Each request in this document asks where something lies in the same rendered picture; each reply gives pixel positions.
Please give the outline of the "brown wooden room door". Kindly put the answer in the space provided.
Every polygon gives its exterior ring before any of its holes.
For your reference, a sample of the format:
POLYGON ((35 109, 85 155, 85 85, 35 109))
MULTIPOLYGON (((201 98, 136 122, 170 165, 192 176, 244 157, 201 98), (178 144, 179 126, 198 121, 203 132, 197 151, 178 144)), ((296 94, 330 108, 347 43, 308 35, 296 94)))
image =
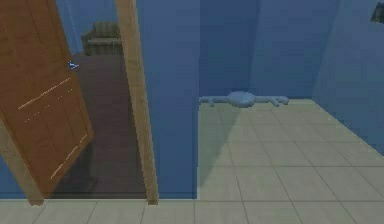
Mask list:
POLYGON ((0 111, 49 196, 93 138, 55 0, 0 0, 0 111))

